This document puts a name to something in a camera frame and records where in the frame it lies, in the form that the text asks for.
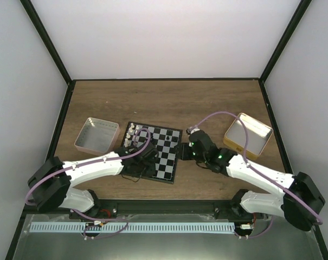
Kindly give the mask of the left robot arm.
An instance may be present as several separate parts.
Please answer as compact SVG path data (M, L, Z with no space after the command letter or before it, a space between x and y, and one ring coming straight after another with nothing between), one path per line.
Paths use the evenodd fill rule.
M100 157L62 162L48 159L28 180L27 203L40 213L58 208L77 210L90 219L100 216L101 202L93 190L77 185L107 176L150 177L156 171L158 151L152 143L119 147Z

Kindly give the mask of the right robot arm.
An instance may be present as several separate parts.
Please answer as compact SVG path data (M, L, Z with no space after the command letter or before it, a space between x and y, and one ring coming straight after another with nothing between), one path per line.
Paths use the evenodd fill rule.
M285 218L301 231L310 231L320 223L318 215L325 199L306 173L283 173L245 159L228 148L218 148L207 133L199 128L187 129L186 154L214 173L243 180L263 193L239 190L231 204L232 214L244 218L249 213L264 213Z

